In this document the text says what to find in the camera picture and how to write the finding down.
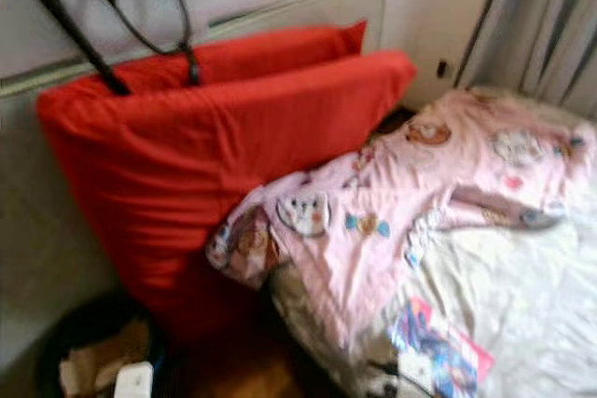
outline bed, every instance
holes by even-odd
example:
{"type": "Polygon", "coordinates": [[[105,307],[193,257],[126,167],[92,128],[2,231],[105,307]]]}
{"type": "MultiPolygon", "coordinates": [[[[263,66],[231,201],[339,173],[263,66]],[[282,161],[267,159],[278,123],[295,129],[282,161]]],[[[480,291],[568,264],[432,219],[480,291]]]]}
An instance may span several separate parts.
{"type": "MultiPolygon", "coordinates": [[[[533,100],[520,101],[550,122],[573,126],[580,120],[533,100]]],[[[387,380],[368,363],[394,355],[389,332],[413,296],[493,356],[479,396],[597,396],[596,212],[593,171],[584,200],[557,226],[443,233],[426,252],[418,278],[406,281],[345,350],[326,343],[292,265],[272,275],[271,297],[294,338],[349,396],[369,396],[387,380]]]]}

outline curtain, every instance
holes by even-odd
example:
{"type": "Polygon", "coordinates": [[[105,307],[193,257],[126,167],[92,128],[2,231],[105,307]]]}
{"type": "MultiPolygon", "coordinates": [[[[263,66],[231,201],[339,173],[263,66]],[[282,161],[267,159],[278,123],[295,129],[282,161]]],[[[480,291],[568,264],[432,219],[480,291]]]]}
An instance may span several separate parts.
{"type": "Polygon", "coordinates": [[[492,0],[458,84],[597,117],[597,0],[492,0]]]}

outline trash bin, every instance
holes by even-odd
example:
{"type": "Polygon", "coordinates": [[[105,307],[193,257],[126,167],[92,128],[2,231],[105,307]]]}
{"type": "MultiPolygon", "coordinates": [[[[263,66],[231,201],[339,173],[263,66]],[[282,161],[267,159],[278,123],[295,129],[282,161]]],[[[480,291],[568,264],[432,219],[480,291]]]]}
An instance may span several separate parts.
{"type": "Polygon", "coordinates": [[[132,319],[147,324],[149,343],[145,360],[154,368],[154,377],[165,356],[164,337],[150,314],[123,293],[102,295],[75,309],[51,332],[37,361],[35,387],[40,398],[63,398],[60,362],[70,350],[80,349],[117,335],[132,319]]]}

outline pink blanket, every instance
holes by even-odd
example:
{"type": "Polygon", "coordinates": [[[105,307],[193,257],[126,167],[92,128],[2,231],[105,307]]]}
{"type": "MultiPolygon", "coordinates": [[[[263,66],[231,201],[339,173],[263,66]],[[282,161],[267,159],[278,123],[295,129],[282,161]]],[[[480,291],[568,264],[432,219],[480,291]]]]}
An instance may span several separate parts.
{"type": "Polygon", "coordinates": [[[327,336],[346,347],[438,231],[556,222],[595,147],[589,125],[554,127],[513,100],[454,91],[358,153],[254,190],[208,257],[255,287],[292,261],[327,336]]]}

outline red pillow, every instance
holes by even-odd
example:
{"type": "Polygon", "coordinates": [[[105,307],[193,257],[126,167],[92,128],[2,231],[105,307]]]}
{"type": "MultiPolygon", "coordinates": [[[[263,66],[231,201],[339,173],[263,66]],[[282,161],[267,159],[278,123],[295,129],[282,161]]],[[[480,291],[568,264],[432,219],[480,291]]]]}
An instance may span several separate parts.
{"type": "MultiPolygon", "coordinates": [[[[289,28],[198,46],[194,52],[201,84],[257,78],[358,55],[366,29],[365,21],[349,28],[289,28]]],[[[188,85],[188,61],[184,54],[124,62],[115,67],[115,72],[137,94],[188,85]]],[[[98,75],[83,76],[69,86],[69,91],[80,98],[112,95],[98,75]]]]}
{"type": "Polygon", "coordinates": [[[129,97],[44,93],[38,114],[131,293],[189,341],[251,301],[201,247],[254,187],[359,148],[415,68],[381,52],[281,75],[129,97]]]}

